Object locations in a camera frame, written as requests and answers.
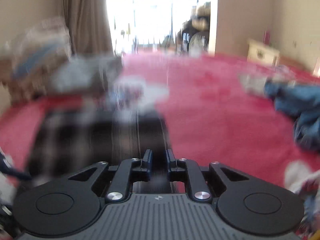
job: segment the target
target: pink bedspread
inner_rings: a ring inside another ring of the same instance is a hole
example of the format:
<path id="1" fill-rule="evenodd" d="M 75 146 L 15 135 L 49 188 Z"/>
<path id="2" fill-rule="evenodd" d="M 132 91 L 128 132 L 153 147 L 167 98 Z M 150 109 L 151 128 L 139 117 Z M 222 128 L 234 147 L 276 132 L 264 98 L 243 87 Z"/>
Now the pink bedspread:
<path id="1" fill-rule="evenodd" d="M 165 116 L 176 157 L 199 165 L 219 161 L 282 186 L 289 162 L 300 159 L 317 170 L 320 158 L 296 146 L 292 121 L 275 112 L 271 101 L 247 95 L 237 79 L 240 73 L 272 72 L 231 57 L 141 54 L 124 57 L 123 75 L 168 86 L 169 99 L 156 108 Z M 317 82 L 303 72 L 294 75 Z M 11 108 L 0 120 L 0 146 L 22 168 L 45 112 L 80 104 L 80 98 L 45 98 Z"/>

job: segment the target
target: beige wall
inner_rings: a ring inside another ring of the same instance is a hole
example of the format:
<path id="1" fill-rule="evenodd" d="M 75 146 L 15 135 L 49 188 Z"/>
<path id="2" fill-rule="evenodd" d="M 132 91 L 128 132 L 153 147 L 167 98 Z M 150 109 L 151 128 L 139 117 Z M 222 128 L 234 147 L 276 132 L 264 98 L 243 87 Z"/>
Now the beige wall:
<path id="1" fill-rule="evenodd" d="M 274 5 L 272 45 L 312 71 L 320 57 L 320 0 L 274 0 Z"/>
<path id="2" fill-rule="evenodd" d="M 273 0 L 218 0 L 216 53 L 247 56 L 248 38 L 263 41 Z"/>
<path id="3" fill-rule="evenodd" d="M 0 46 L 37 22 L 58 15 L 61 0 L 0 0 Z M 0 86 L 0 112 L 9 104 Z"/>

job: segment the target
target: brown curtain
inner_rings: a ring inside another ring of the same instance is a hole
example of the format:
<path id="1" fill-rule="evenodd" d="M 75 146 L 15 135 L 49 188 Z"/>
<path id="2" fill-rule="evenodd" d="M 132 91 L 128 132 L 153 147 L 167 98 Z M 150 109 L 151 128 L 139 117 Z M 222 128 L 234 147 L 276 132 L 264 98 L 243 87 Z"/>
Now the brown curtain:
<path id="1" fill-rule="evenodd" d="M 113 51 L 106 0 L 63 0 L 63 10 L 73 53 Z"/>

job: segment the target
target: black plaid fabric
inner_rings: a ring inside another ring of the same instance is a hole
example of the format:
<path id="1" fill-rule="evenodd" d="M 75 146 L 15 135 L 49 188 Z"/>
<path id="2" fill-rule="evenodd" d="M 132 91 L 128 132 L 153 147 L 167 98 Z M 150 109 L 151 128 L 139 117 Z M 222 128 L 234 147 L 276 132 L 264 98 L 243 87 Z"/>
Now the black plaid fabric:
<path id="1" fill-rule="evenodd" d="M 56 110 L 41 125 L 27 170 L 47 181 L 100 161 L 117 165 L 141 158 L 146 149 L 163 154 L 168 147 L 166 126 L 156 111 Z"/>

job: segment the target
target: blue jeans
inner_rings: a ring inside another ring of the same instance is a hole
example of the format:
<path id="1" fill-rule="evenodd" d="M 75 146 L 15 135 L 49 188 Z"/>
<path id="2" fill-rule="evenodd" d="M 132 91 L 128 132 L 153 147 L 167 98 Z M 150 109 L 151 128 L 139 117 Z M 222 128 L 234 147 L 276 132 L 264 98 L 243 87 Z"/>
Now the blue jeans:
<path id="1" fill-rule="evenodd" d="M 295 119 L 294 141 L 307 150 L 320 151 L 320 86 L 267 82 L 265 95 L 275 110 Z"/>

